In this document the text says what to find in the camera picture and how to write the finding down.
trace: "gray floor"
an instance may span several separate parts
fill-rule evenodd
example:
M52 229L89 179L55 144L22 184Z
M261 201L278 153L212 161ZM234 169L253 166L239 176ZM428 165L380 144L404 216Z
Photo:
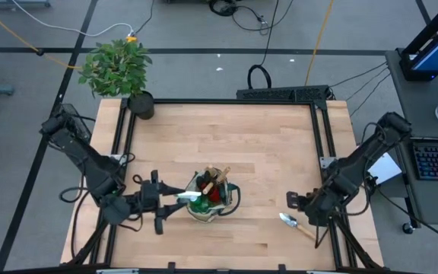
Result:
M30 11L47 23L80 28L89 3L90 0L52 1L50 9L32 8ZM244 3L271 21L275 1ZM148 17L150 4L150 0L99 0L89 33L116 22L138 26ZM279 14L283 14L287 4L287 0L281 0ZM424 0L424 4L430 16L438 12L438 0ZM274 29L271 48L312 49L328 5L329 0L296 0L285 20ZM250 15L238 14L238 20L255 27L256 22ZM0 18L37 46L73 47L78 36L40 26L20 11L0 10ZM336 1L320 47L394 49L409 43L423 26L415 0ZM118 39L127 33L125 27L117 27L100 37L86 38L84 46ZM199 1L175 0L174 4L166 5L157 0L154 18L139 39L148 48L261 49L267 37L239 29L230 18L212 14ZM21 44L0 28L0 46ZM64 62L70 58L70 54L53 55ZM78 64L84 58L85 54L81 54ZM262 56L169 54L153 55L152 59L148 90L155 97L234 98L237 89L246 88L248 68L261 62ZM303 85L309 60L307 55L270 55L265 67L275 87ZM382 56L317 56L309 84L334 84L382 62ZM37 151L39 126L49 115L64 72L65 68L34 54L0 53L0 84L12 84L16 89L11 97L0 96L0 247ZM371 75L336 87L337 98L347 98ZM263 88L264 82L260 75L254 74L255 87ZM351 111L376 83L367 85L349 100ZM77 85L76 73L64 101L74 104L82 115L97 113L99 99L93 99L87 87ZM387 78L352 117L358 141L366 123L379 119L386 111L401 112L391 78ZM71 206L58 201L56 194L74 186L78 176L66 157L54 151L45 154L6 269L58 264ZM403 213L378 196L373 198L372 205L385 264L401 271L438 273L438 236L426 228L411 236L404 235L400 229L401 223L406 221Z

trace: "yellow cable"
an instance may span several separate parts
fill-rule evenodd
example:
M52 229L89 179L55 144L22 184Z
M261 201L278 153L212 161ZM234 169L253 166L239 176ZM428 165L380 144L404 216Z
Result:
M307 77L305 78L305 85L309 82L310 69L312 69L313 60L316 58L317 49L320 45L320 40L322 38L322 34L324 33L325 26L327 24L327 19L329 19L329 15L331 14L332 5L334 4L334 0L331 0L331 3L328 5L327 12L325 13L324 23L322 23L322 27L320 28L319 35L317 36L316 48L313 50L312 58L310 60L309 69L307 70Z
M1 20L0 20L0 25L1 25L1 27L3 27L7 32L11 33L14 37L16 37L18 40L20 40L23 44L25 44L27 47L31 48L31 49L34 50L36 53L39 52L39 50L38 50L36 47L32 46L32 45L31 45L30 43L28 43L25 39L23 39L23 38L21 38L20 36L18 36L13 30L11 30L11 29L10 29L9 27L7 27L3 22L1 22ZM64 62L58 60L57 58L55 58L55 57L51 57L51 56L48 56L48 55L46 55L46 54L43 55L43 57L47 58L48 60L52 60L53 62L56 62L56 63L59 64L59 65L63 65L63 66L65 66L65 67L68 68L68 69L81 69L81 67L79 67L79 66L67 65L67 64L65 64Z

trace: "caster wheel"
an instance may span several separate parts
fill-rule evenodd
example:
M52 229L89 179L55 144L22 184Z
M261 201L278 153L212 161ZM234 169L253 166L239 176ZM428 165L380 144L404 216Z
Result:
M401 228L403 229L403 232L405 234L413 234L415 230L415 228L413 228L410 223L404 223Z

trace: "wooden table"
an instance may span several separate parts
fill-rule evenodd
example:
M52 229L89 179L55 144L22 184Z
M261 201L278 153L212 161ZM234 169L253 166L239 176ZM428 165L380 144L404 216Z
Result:
M103 155L111 150L120 102L102 100L100 104L91 145ZM231 167L228 179L240 186L241 205L232 215L206 225L182 209L163 223L163 235L154 233L154 215L146 214L138 233L117 228L111 266L166 268L168 262L176 262L176 268L188 269L277 269L278 264L287 269L335 269L329 235L316 250L312 240L278 217L279 212L291 214L315 233L304 214L287 207L285 198L287 191L307 193L321 185L308 106L158 104L155 108L152 119L136 121L131 146L136 160L128 166L126 192L138 191L139 185L131 179L134 174L149 178L157 169L165 183L183 188L195 170L213 164ZM347 156L356 144L346 103L329 101L328 114L337 155ZM120 151L126 130L124 126ZM323 142L327 155L325 138ZM174 201L171 197L162 199L163 204ZM358 195L348 211L360 211L365 201L364 195ZM84 201L77 249L94 231L98 212L92 199ZM368 254L382 265L371 211L350 217L350 223ZM124 224L138 227L139 221ZM62 262L71 259L71 225ZM344 238L338 234L347 266ZM101 242L100 261L107 235Z

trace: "red object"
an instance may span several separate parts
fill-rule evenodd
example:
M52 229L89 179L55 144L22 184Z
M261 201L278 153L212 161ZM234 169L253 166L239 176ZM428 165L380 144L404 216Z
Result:
M211 192L208 195L209 201L211 202L220 202L221 201L221 192L215 186L212 188Z

